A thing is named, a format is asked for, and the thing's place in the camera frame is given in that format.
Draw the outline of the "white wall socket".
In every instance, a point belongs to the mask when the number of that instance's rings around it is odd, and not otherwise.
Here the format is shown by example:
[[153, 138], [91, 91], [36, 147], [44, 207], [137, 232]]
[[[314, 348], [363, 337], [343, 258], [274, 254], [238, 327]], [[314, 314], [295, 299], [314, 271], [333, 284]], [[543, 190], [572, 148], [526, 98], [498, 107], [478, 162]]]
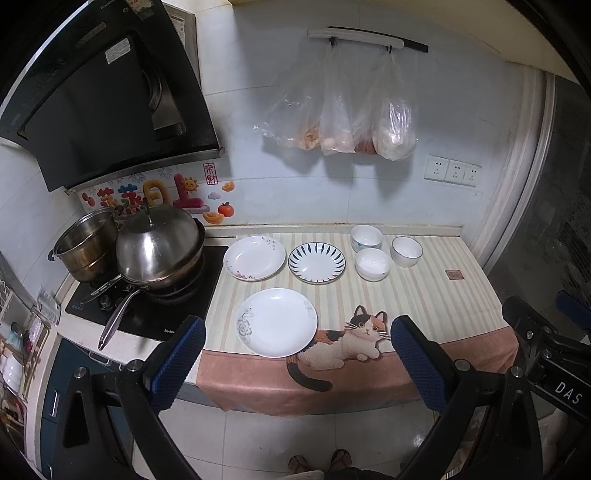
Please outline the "white wall socket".
[[463, 185], [467, 164], [457, 160], [450, 160], [444, 181], [450, 184]]
[[447, 158], [428, 155], [424, 172], [424, 179], [443, 182], [445, 180], [450, 160]]
[[466, 164], [462, 184], [469, 187], [476, 187], [482, 167], [475, 164]]

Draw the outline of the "colourful wall sticker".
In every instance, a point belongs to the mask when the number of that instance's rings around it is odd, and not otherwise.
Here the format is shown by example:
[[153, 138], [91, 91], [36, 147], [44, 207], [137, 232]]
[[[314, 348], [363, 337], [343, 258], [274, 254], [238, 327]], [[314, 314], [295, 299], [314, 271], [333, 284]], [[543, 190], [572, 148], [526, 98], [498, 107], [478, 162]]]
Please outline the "colourful wall sticker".
[[84, 211], [114, 211], [123, 222], [144, 207], [169, 205], [197, 218], [204, 225], [221, 226], [235, 220], [238, 201], [235, 180], [221, 161], [165, 166], [103, 181], [78, 192]]

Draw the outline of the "white bowl blue dots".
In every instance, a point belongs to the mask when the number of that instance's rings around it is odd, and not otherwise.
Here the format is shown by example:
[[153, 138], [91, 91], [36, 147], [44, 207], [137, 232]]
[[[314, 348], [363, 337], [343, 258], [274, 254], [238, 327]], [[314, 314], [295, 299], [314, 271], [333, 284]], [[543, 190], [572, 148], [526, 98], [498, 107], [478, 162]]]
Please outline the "white bowl blue dots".
[[356, 253], [363, 249], [380, 249], [383, 243], [383, 233], [376, 227], [370, 225], [356, 225], [352, 228], [351, 244]]

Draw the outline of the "striped cat table cloth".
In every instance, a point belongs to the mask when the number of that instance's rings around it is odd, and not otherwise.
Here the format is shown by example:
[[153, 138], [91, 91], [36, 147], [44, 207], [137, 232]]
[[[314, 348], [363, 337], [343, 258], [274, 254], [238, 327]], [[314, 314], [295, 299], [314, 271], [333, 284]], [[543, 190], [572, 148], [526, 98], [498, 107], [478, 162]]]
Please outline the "striped cat table cloth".
[[[356, 272], [347, 234], [279, 233], [276, 240], [287, 251], [308, 242], [332, 244], [345, 255], [346, 270], [325, 285], [304, 283], [288, 268], [259, 282], [221, 273], [195, 375], [195, 385], [221, 409], [296, 416], [416, 398], [417, 389], [391, 343], [391, 324], [401, 315], [451, 358], [478, 370], [502, 373], [516, 358], [518, 343], [503, 320], [500, 300], [458, 236], [420, 237], [420, 261], [411, 268], [393, 266], [379, 282]], [[449, 280], [449, 269], [461, 270], [465, 278]], [[235, 330], [242, 302], [270, 288], [303, 294], [318, 314], [315, 337], [287, 358], [254, 354]]]

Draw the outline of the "clear plastic bag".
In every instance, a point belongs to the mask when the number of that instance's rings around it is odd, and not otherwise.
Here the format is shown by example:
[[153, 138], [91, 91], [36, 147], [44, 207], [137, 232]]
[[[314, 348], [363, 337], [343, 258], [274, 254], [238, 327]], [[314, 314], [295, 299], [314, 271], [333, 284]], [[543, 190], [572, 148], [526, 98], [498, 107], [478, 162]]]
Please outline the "clear plastic bag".
[[339, 40], [329, 38], [324, 63], [324, 100], [320, 118], [320, 144], [325, 156], [355, 152], [349, 81], [342, 70]]
[[329, 44], [312, 56], [298, 59], [280, 76], [280, 89], [254, 126], [263, 137], [281, 147], [311, 151], [320, 145], [324, 104], [325, 57]]

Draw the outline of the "wall hook rail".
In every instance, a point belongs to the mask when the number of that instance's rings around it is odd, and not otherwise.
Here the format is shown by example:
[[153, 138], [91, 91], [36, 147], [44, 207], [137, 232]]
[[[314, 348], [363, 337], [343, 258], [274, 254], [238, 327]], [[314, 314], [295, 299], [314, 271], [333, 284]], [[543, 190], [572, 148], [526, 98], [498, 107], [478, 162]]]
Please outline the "wall hook rail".
[[335, 38], [342, 41], [383, 46], [392, 49], [407, 48], [421, 53], [429, 52], [429, 46], [427, 44], [415, 40], [353, 27], [329, 26], [324, 28], [308, 29], [308, 38], [327, 40]]

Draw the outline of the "blue cabinet front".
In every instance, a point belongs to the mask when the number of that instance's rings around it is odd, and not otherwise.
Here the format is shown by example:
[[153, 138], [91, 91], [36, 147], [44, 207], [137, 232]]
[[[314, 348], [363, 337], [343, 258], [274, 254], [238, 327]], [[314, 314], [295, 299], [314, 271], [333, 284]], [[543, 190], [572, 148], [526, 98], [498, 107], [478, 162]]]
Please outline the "blue cabinet front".
[[58, 349], [50, 364], [50, 376], [42, 404], [40, 426], [40, 456], [42, 474], [53, 478], [53, 458], [60, 407], [74, 370], [86, 367], [90, 373], [117, 371], [120, 364], [79, 346], [67, 339], [58, 342]]

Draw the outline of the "person foot sandal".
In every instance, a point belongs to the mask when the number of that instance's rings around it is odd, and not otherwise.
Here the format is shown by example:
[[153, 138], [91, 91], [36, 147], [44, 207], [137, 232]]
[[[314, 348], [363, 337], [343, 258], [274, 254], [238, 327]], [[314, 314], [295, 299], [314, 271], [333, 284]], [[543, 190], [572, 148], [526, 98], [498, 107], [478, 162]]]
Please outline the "person foot sandal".
[[290, 474], [300, 474], [311, 471], [312, 468], [304, 456], [294, 455], [288, 461], [288, 470], [290, 470]]
[[329, 465], [329, 473], [342, 471], [351, 467], [352, 464], [352, 456], [349, 454], [349, 451], [346, 449], [335, 450], [331, 458], [331, 464]]

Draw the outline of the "middle white wall socket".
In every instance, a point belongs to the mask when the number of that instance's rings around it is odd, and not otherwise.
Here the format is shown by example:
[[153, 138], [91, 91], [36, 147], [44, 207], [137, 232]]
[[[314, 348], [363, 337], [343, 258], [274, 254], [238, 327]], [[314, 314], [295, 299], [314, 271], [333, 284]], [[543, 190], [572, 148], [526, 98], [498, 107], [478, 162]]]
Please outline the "middle white wall socket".
[[450, 184], [463, 185], [467, 164], [457, 160], [450, 160], [444, 181]]

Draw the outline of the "person left foot sandal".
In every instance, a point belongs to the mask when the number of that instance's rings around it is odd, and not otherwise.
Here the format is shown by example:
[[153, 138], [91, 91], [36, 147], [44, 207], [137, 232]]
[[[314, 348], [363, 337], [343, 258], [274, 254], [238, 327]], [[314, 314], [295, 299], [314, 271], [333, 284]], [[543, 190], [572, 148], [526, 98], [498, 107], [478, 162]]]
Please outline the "person left foot sandal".
[[290, 470], [290, 474], [300, 474], [311, 471], [312, 468], [304, 456], [294, 455], [288, 461], [288, 470]]

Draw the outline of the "person right foot sandal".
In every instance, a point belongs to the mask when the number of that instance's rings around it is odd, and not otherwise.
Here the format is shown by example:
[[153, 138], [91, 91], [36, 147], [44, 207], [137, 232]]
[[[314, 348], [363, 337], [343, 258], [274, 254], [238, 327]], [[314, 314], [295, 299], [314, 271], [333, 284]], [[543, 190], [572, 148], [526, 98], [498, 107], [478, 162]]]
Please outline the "person right foot sandal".
[[331, 458], [331, 464], [329, 465], [329, 473], [342, 471], [351, 467], [352, 464], [352, 456], [349, 454], [349, 451], [346, 449], [335, 450]]

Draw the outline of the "right plastic bag white contents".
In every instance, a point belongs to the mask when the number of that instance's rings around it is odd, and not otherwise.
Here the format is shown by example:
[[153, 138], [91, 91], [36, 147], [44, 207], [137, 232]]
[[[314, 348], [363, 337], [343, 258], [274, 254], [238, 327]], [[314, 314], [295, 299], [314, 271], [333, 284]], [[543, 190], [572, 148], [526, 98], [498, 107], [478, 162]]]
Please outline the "right plastic bag white contents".
[[416, 109], [393, 50], [381, 59], [372, 100], [372, 142], [378, 155], [400, 161], [416, 148]]

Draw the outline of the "left clear plastic bag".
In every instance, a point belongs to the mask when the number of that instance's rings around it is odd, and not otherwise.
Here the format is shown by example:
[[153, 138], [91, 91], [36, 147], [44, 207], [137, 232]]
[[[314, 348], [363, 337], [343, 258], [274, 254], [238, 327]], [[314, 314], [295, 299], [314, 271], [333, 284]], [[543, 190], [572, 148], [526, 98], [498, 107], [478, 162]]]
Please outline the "left clear plastic bag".
[[329, 44], [312, 56], [298, 59], [280, 76], [280, 89], [254, 126], [263, 137], [281, 147], [311, 151], [320, 145], [324, 104], [325, 57]]

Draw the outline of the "plain white bowl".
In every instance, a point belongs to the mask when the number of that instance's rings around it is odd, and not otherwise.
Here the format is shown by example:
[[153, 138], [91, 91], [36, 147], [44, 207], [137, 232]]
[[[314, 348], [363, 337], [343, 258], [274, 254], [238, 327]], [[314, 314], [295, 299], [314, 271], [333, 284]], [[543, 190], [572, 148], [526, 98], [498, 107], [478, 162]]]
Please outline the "plain white bowl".
[[390, 274], [392, 260], [383, 250], [367, 248], [356, 253], [355, 267], [363, 279], [379, 282]]

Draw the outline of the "left white wall socket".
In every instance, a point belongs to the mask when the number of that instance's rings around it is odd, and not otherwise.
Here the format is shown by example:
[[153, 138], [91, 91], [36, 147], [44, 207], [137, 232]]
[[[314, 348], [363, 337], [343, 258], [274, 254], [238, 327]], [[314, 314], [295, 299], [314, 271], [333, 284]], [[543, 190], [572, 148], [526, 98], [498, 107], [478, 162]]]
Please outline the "left white wall socket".
[[447, 158], [428, 155], [424, 172], [424, 179], [443, 182], [445, 180], [450, 160]]

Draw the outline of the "white plate pink flowers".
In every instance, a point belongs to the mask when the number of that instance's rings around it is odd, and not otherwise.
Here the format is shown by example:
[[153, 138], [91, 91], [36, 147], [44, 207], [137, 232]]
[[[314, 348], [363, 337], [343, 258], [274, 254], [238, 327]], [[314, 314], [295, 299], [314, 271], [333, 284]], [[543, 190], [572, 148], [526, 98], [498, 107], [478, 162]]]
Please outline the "white plate pink flowers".
[[266, 280], [283, 268], [287, 252], [269, 236], [242, 238], [226, 250], [223, 265], [228, 274], [245, 282]]

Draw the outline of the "black range hood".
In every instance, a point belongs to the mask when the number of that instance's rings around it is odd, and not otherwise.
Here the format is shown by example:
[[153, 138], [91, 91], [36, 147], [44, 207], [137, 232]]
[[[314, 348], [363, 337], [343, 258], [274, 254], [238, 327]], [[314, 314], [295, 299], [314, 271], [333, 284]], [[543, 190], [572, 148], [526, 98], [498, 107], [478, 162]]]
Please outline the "black range hood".
[[163, 1], [5, 1], [1, 136], [49, 190], [218, 158], [197, 19]]

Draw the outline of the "black induction cooktop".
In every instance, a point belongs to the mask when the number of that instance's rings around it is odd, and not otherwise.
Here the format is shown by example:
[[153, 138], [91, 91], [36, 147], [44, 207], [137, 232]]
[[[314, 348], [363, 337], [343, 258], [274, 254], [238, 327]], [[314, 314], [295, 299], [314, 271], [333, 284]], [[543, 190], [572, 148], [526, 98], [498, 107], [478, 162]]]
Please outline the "black induction cooktop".
[[[169, 339], [188, 316], [206, 317], [221, 269], [225, 246], [206, 246], [193, 277], [175, 289], [158, 294], [140, 289], [123, 312], [118, 329], [125, 333], [157, 341]], [[79, 284], [65, 311], [104, 326], [118, 305], [136, 288], [119, 281], [97, 298], [88, 296], [96, 287]]]

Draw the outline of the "brown cloth label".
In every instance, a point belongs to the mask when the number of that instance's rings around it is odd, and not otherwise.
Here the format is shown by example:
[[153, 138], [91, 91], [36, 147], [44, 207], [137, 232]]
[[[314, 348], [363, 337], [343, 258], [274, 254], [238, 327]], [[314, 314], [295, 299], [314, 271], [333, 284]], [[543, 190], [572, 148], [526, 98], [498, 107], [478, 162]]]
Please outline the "brown cloth label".
[[459, 269], [449, 269], [446, 270], [445, 273], [451, 281], [463, 280], [465, 278], [464, 274]]

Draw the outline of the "right white wall socket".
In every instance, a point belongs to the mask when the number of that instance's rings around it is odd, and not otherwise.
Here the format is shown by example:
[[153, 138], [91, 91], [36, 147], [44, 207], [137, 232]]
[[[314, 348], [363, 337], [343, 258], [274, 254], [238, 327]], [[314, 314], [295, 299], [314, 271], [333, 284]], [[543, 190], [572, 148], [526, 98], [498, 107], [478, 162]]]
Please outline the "right white wall socket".
[[476, 187], [482, 167], [475, 164], [466, 164], [462, 184], [469, 187]]

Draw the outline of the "red contents plastic bag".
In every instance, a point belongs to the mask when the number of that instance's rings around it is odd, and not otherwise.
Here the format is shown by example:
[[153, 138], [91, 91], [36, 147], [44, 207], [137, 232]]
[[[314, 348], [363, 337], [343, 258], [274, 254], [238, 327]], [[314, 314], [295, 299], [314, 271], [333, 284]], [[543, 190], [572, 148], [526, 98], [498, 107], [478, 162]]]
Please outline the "red contents plastic bag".
[[361, 103], [360, 110], [356, 115], [356, 120], [353, 122], [353, 142], [355, 142], [355, 151], [359, 154], [377, 154], [372, 135], [372, 107], [373, 93], [367, 91]]

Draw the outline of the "steel wok with lid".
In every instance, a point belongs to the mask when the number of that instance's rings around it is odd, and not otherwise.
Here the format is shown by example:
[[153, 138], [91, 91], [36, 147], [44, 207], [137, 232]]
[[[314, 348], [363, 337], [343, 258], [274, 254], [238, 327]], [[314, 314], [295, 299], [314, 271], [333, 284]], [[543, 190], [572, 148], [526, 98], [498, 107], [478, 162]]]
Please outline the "steel wok with lid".
[[181, 282], [197, 265], [204, 250], [205, 230], [182, 209], [149, 205], [129, 217], [116, 241], [118, 273], [134, 286], [111, 314], [98, 340], [104, 349], [118, 329], [132, 299]]

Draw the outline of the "blue striped white plate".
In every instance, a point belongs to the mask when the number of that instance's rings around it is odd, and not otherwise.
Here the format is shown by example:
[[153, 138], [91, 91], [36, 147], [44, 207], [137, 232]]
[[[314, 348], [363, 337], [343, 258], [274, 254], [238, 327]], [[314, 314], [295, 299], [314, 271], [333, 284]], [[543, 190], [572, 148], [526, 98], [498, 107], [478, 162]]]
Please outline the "blue striped white plate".
[[338, 280], [346, 270], [346, 257], [325, 242], [301, 244], [287, 258], [290, 272], [304, 283], [325, 285]]

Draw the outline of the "white bowl dark rim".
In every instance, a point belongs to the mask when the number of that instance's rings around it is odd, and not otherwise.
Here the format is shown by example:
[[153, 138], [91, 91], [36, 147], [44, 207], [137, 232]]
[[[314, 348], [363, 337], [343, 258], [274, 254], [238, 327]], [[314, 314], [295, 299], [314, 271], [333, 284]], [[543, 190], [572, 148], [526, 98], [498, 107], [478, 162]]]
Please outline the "white bowl dark rim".
[[411, 237], [398, 236], [391, 243], [394, 263], [402, 268], [415, 266], [422, 258], [423, 253], [422, 245]]

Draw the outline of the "middle clear plastic bag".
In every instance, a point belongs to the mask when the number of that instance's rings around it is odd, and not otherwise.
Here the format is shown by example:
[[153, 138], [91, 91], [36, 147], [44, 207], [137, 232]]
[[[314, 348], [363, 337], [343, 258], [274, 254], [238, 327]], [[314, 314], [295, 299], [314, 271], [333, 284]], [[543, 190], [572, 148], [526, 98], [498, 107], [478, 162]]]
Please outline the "middle clear plastic bag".
[[339, 40], [329, 38], [324, 63], [324, 100], [320, 118], [320, 144], [325, 156], [355, 152], [349, 81], [342, 70]]

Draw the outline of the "white plate grey flower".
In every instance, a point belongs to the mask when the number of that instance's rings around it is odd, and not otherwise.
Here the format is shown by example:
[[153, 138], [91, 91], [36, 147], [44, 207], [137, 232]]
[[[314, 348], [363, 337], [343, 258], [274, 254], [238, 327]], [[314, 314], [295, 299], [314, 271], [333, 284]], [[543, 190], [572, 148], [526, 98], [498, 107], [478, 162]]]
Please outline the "white plate grey flower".
[[303, 294], [270, 288], [252, 294], [235, 314], [235, 330], [245, 347], [264, 358], [279, 359], [308, 346], [318, 329], [318, 314]]

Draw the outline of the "steel stock pot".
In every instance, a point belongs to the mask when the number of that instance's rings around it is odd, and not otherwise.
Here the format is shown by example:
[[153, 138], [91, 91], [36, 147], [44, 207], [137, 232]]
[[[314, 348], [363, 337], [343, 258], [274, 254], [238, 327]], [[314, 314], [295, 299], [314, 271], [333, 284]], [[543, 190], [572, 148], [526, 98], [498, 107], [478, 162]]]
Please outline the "steel stock pot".
[[114, 209], [94, 210], [58, 238], [47, 259], [59, 259], [78, 282], [91, 282], [114, 269], [117, 236]]

